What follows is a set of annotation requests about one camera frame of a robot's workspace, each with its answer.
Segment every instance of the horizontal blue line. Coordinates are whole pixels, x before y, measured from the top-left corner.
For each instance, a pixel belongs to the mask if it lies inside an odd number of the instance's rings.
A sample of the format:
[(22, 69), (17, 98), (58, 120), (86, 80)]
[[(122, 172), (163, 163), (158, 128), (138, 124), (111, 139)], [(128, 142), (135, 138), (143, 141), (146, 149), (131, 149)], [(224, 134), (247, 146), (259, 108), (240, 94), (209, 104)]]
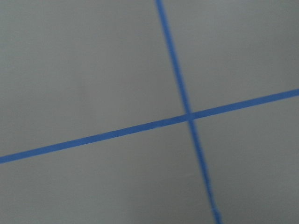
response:
[[(238, 103), (234, 103), (234, 104), (229, 104), (229, 105), (225, 105), (225, 106), (219, 106), (216, 108), (207, 109), (207, 110), (203, 110), (203, 111), (199, 111), (199, 112), (194, 112), (192, 115), (195, 119), (199, 119), (199, 118), (213, 116), (213, 115), (220, 114), (220, 113), (235, 111), (235, 110), (239, 110), (239, 109), (246, 108), (246, 107), (256, 106), (256, 105), (265, 104), (265, 103), (282, 100), (282, 99), (286, 99), (286, 98), (291, 98), (291, 97), (296, 97), (296, 96), (299, 96), (299, 89), (291, 90), (291, 91), (287, 91), (287, 92), (281, 92), (281, 93), (269, 95), (266, 97), (250, 99), (250, 100), (246, 100), (246, 101), (242, 101), (242, 102), (238, 102)], [(128, 134), (143, 132), (143, 131), (147, 131), (147, 130), (154, 129), (154, 128), (174, 125), (174, 124), (185, 122), (187, 120), (188, 120), (187, 115), (181, 115), (181, 116), (177, 116), (174, 118), (158, 120), (158, 121), (150, 122), (147, 124), (137, 125), (137, 126), (133, 126), (133, 127), (127, 127), (127, 128), (123, 128), (123, 129), (112, 131), (112, 132), (89, 136), (86, 138), (81, 138), (81, 139), (58, 143), (55, 145), (36, 148), (36, 149), (28, 150), (25, 152), (5, 155), (5, 156), (0, 157), (0, 164), (12, 162), (15, 160), (21, 160), (21, 159), (25, 159), (25, 158), (32, 157), (32, 156), (47, 154), (47, 153), (51, 153), (51, 152), (55, 152), (55, 151), (59, 151), (59, 150), (63, 150), (63, 149), (68, 149), (68, 148), (72, 148), (72, 147), (76, 147), (76, 146), (86, 145), (86, 144), (90, 144), (90, 143), (94, 143), (94, 142), (98, 142), (98, 141), (121, 137), (121, 136), (128, 135)]]

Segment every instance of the blue stripe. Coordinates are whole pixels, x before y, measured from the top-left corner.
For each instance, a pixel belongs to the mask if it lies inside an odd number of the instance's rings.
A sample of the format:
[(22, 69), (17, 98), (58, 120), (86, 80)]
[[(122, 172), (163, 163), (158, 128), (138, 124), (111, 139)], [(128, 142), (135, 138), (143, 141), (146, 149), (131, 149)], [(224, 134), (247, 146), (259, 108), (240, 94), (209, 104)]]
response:
[(184, 105), (185, 113), (188, 117), (188, 124), (189, 124), (189, 128), (190, 128), (192, 140), (193, 140), (193, 143), (194, 143), (195, 151), (197, 153), (197, 158), (199, 160), (199, 165), (200, 165), (203, 180), (204, 180), (204, 183), (205, 183), (206, 192), (207, 192), (208, 199), (209, 199), (209, 202), (210, 202), (210, 205), (211, 205), (211, 208), (212, 208), (212, 214), (214, 216), (215, 222), (217, 224), (221, 224), (222, 223), (221, 214), (220, 214), (219, 210), (217, 209), (217, 205), (216, 205), (216, 202), (215, 202), (215, 199), (214, 199), (214, 195), (213, 195), (213, 191), (212, 191), (212, 185), (211, 185), (211, 181), (210, 181), (210, 177), (209, 177), (209, 173), (208, 173), (206, 160), (205, 160), (205, 157), (204, 157), (202, 147), (200, 145), (198, 131), (197, 131), (197, 128), (196, 128), (195, 123), (194, 123), (194, 117), (193, 117), (193, 114), (192, 114), (192, 111), (191, 111), (187, 91), (185, 89), (183, 75), (182, 75), (182, 72), (181, 72), (181, 69), (180, 69), (180, 66), (179, 66), (178, 57), (177, 57), (177, 54), (176, 54), (176, 51), (175, 51), (174, 43), (172, 41), (172, 36), (171, 36), (170, 28), (169, 28), (169, 25), (168, 25), (167, 16), (166, 16), (166, 13), (165, 13), (163, 2), (162, 2), (162, 0), (156, 0), (156, 4), (157, 4), (157, 9), (158, 9), (158, 12), (159, 12), (160, 20), (161, 20), (161, 25), (162, 25), (162, 28), (163, 28), (163, 31), (164, 31), (164, 36), (165, 36), (168, 52), (169, 52), (169, 55), (170, 55), (170, 58), (171, 58), (173, 71), (174, 71), (174, 74), (175, 74), (175, 77), (176, 77), (176, 80), (177, 80), (177, 84), (178, 84), (178, 88), (179, 88), (180, 95), (181, 95), (181, 98), (182, 98), (182, 102), (183, 102), (183, 105)]
[[(282, 100), (282, 99), (292, 98), (292, 97), (297, 97), (297, 96), (299, 96), (299, 89), (291, 90), (291, 91), (287, 91), (287, 92), (281, 92), (281, 93), (269, 95), (266, 97), (250, 99), (250, 100), (246, 100), (246, 101), (242, 101), (242, 102), (238, 102), (238, 103), (234, 103), (234, 104), (229, 104), (229, 105), (225, 105), (225, 106), (219, 106), (219, 107), (207, 109), (204, 111), (198, 111), (198, 112), (193, 113), (192, 115), (195, 119), (199, 119), (199, 118), (209, 117), (209, 116), (213, 116), (213, 115), (220, 114), (220, 113), (235, 111), (235, 110), (239, 110), (239, 109), (246, 108), (246, 107), (270, 103), (270, 102), (274, 102), (277, 100)], [(185, 122), (187, 120), (188, 120), (187, 115), (181, 115), (181, 116), (177, 116), (174, 118), (158, 120), (158, 121), (150, 122), (147, 124), (123, 128), (120, 130), (107, 132), (107, 133), (103, 133), (103, 134), (97, 134), (97, 135), (89, 136), (89, 137), (82, 138), (82, 139), (76, 139), (76, 140), (62, 142), (62, 143), (55, 144), (55, 145), (36, 148), (36, 149), (28, 150), (25, 152), (5, 155), (5, 156), (0, 157), (0, 164), (6, 163), (6, 162), (12, 162), (15, 160), (21, 160), (21, 159), (25, 159), (25, 158), (32, 157), (32, 156), (51, 153), (51, 152), (55, 152), (55, 151), (59, 151), (59, 150), (63, 150), (63, 149), (68, 149), (68, 148), (72, 148), (72, 147), (77, 147), (77, 146), (81, 146), (81, 145), (85, 145), (85, 144), (90, 144), (90, 143), (94, 143), (97, 141), (103, 141), (103, 140), (107, 140), (107, 139), (121, 137), (121, 136), (128, 135), (128, 134), (143, 132), (143, 131), (147, 131), (147, 130), (154, 129), (154, 128), (174, 125), (174, 124)]]

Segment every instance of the gray surface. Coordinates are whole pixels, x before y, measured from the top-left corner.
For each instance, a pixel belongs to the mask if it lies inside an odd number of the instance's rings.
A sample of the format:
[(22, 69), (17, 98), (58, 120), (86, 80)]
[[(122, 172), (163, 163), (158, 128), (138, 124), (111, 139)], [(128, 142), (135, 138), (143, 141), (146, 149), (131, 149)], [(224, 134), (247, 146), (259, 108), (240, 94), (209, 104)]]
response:
[(6, 224), (213, 223), (179, 124), (1, 166)]
[(0, 155), (183, 113), (153, 2), (0, 10)]
[(299, 98), (200, 119), (225, 224), (297, 223)]
[(195, 111), (299, 88), (299, 2), (165, 0)]

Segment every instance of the vertical blue line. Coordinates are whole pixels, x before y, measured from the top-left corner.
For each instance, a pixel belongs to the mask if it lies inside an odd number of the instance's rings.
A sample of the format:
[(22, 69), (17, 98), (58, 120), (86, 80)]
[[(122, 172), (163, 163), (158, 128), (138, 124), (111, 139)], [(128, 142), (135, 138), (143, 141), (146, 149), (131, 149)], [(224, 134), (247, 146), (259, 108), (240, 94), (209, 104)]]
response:
[(182, 72), (181, 72), (181, 69), (180, 69), (180, 66), (179, 66), (179, 63), (178, 63), (178, 57), (177, 57), (177, 54), (176, 54), (176, 51), (175, 51), (174, 43), (173, 43), (173, 40), (172, 40), (172, 36), (171, 36), (171, 32), (170, 32), (170, 28), (169, 28), (169, 25), (168, 25), (167, 16), (166, 16), (166, 12), (165, 12), (162, 0), (156, 0), (156, 5), (157, 5), (158, 13), (159, 13), (159, 16), (160, 16), (161, 25), (162, 25), (162, 28), (163, 28), (163, 31), (164, 31), (164, 36), (165, 36), (165, 41), (166, 41), (166, 44), (167, 44), (168, 52), (169, 52), (169, 55), (170, 55), (170, 58), (171, 58), (173, 71), (174, 71), (174, 74), (175, 74), (175, 77), (176, 77), (176, 80), (177, 80), (179, 92), (180, 92), (182, 102), (183, 102), (183, 105), (184, 105), (184, 110), (185, 110), (185, 113), (187, 115), (192, 140), (193, 140), (193, 143), (194, 143), (197, 158), (199, 160), (199, 165), (200, 165), (202, 176), (203, 176), (203, 179), (204, 179), (206, 192), (208, 194), (208, 199), (209, 199), (209, 202), (210, 202), (210, 205), (211, 205), (211, 208), (212, 208), (212, 213), (213, 213), (215, 222), (217, 224), (222, 224), (223, 222), (221, 220), (221, 215), (220, 215), (219, 210), (217, 209), (216, 202), (215, 202), (215, 199), (214, 199), (214, 195), (213, 195), (213, 191), (212, 191), (212, 185), (211, 185), (211, 181), (210, 181), (210, 177), (209, 177), (209, 173), (208, 173), (206, 160), (205, 160), (205, 157), (204, 157), (202, 147), (201, 147), (200, 142), (199, 142), (199, 135), (198, 135), (195, 123), (194, 123), (194, 116), (193, 116), (192, 111), (191, 111), (191, 107), (190, 107), (190, 103), (189, 103), (189, 99), (188, 99), (188, 94), (187, 94), (187, 91), (185, 89), (183, 75), (182, 75)]

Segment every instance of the gray panel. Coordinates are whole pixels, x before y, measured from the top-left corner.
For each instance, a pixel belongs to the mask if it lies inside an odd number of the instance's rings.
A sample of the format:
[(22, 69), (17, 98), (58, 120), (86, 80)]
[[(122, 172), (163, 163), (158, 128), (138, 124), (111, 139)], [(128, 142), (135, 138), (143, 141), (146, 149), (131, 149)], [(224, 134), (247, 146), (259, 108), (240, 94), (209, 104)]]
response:
[(1, 1), (0, 39), (0, 155), (183, 112), (152, 1)]
[(165, 5), (195, 111), (299, 88), (299, 1)]
[(299, 98), (198, 121), (225, 224), (297, 223)]
[(210, 224), (186, 124), (1, 165), (6, 224)]

